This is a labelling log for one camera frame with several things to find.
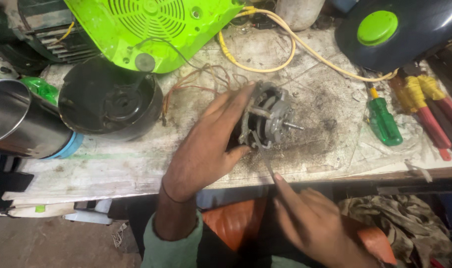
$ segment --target green sleeve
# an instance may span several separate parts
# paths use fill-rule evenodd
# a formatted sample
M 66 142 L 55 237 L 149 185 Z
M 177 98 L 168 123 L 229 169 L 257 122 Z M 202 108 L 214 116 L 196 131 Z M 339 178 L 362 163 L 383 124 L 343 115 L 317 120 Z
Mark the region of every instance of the green sleeve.
M 203 235 L 203 217 L 196 211 L 197 226 L 190 235 L 178 241 L 164 241 L 153 231 L 153 214 L 146 225 L 143 241 L 145 254 L 141 268 L 194 268 L 198 245 Z

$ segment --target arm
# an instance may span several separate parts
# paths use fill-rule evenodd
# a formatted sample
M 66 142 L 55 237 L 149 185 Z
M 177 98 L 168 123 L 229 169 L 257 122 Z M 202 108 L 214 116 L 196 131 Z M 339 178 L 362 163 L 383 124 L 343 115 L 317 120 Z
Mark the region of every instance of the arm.
M 328 268 L 380 268 L 377 259 L 346 235 L 332 201 L 311 188 L 296 194 L 279 174 L 274 181 L 279 223 L 295 247 Z
M 251 82 L 240 91 L 218 96 L 179 146 L 162 179 L 157 211 L 145 231 L 142 267 L 165 266 L 165 262 L 169 267 L 195 265 L 203 226 L 195 194 L 228 174 L 251 151 L 239 146 L 226 152 L 226 147 L 254 88 Z

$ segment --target wrist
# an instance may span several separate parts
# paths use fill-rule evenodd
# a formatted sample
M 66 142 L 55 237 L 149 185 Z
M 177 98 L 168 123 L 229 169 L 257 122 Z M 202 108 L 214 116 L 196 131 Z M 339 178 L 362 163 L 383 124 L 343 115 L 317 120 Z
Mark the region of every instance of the wrist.
M 187 180 L 184 176 L 175 175 L 169 171 L 162 178 L 163 192 L 173 201 L 182 203 L 190 200 L 196 194 L 196 191 L 192 189 L 191 183 L 186 183 Z

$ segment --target fingernail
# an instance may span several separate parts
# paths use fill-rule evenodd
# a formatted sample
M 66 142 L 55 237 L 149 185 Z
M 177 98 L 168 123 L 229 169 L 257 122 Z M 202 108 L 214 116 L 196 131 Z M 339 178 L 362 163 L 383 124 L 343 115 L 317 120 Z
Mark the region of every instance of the fingernail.
M 282 181 L 282 180 L 283 180 L 282 176 L 279 175 L 279 173 L 275 173 L 275 174 L 274 174 L 274 177 L 275 177 L 276 180 L 278 180 L 278 181 Z

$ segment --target green round cap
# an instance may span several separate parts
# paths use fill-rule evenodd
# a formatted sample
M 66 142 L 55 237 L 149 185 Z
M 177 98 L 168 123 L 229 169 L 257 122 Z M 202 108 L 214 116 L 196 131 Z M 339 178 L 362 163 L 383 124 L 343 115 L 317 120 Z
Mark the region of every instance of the green round cap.
M 366 16 L 358 27 L 358 41 L 376 46 L 388 40 L 398 27 L 398 17 L 389 11 L 377 11 Z

